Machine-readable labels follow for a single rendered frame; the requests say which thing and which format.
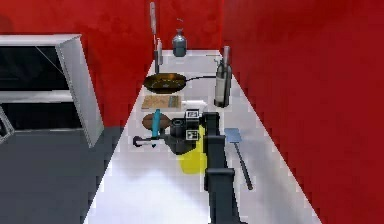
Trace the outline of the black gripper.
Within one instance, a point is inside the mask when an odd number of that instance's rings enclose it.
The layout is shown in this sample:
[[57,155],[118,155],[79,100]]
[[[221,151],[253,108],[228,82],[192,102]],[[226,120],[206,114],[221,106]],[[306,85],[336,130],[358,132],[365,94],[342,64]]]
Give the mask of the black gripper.
[[132,143],[135,147],[149,145],[152,148],[167,144],[175,155],[182,155],[196,147],[198,140],[198,119],[174,118],[171,120],[170,134],[164,139],[134,136]]

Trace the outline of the blue marker with cap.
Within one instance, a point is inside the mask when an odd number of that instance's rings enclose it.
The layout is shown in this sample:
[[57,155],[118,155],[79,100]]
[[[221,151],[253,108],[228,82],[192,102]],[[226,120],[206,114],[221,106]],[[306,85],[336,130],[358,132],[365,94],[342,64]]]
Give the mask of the blue marker with cap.
[[156,109],[152,117],[152,137],[153,138],[156,138],[159,134],[160,120],[161,120],[161,112],[159,109]]

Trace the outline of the wooden cutting board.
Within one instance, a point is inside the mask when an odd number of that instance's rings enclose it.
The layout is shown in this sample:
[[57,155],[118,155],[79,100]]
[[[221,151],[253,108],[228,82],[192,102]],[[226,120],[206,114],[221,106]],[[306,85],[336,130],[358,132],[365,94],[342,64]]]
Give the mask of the wooden cutting board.
[[147,95],[141,105],[142,109],[179,109],[181,98],[177,95]]

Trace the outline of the white roll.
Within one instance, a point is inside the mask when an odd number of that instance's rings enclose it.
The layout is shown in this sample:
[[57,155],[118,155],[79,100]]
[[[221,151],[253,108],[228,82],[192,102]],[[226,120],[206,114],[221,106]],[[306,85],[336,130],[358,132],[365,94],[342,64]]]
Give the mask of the white roll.
[[207,107],[207,103],[204,100],[183,100],[181,105],[185,109],[204,110]]

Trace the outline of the black frying pan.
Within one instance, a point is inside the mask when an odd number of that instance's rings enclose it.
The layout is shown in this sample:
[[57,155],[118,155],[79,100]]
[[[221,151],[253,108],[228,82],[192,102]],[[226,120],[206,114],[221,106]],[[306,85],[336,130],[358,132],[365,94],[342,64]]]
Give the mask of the black frying pan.
[[187,78],[178,73],[158,73],[147,76],[143,86],[155,94],[172,94],[184,89],[188,81],[209,78],[209,75]]

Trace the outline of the grey slim shaker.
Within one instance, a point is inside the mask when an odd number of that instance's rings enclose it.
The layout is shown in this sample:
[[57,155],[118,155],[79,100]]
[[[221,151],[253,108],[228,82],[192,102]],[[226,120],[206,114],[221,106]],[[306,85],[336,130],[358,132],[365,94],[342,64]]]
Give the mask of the grey slim shaker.
[[160,73],[160,66],[163,64],[162,42],[160,38],[155,41],[155,73]]

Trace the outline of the dark glass wine bottle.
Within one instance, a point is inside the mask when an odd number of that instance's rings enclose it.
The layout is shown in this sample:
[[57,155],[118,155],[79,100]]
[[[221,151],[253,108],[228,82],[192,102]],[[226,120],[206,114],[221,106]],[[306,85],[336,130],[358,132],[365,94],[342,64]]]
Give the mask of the dark glass wine bottle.
[[216,71],[216,85],[214,105],[225,108],[229,105],[229,96],[232,79],[232,68],[229,63],[230,47],[223,47],[223,58],[220,60]]

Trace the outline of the white shelf unit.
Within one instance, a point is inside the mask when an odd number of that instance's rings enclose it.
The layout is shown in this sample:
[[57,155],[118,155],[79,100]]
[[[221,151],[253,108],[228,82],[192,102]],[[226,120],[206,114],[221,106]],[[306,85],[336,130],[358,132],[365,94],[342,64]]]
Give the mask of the white shelf unit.
[[104,129],[79,34],[0,35],[0,144],[15,132]]

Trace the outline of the blue-grey round bottle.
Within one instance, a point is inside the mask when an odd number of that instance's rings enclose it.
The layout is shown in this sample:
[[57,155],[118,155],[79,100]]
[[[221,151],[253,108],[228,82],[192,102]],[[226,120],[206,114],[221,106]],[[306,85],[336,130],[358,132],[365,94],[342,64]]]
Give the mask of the blue-grey round bottle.
[[175,57],[184,57],[187,52],[187,40],[183,36],[183,30],[177,29],[172,39],[173,54]]

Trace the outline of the grey long utensil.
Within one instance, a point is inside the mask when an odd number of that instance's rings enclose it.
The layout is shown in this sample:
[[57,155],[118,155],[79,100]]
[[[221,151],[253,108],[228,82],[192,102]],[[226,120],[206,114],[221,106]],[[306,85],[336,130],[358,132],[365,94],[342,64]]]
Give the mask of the grey long utensil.
[[154,1],[150,2],[149,4],[149,13],[150,13],[150,24],[151,24],[151,31],[154,36],[156,36],[157,33],[157,18],[156,18],[156,4]]

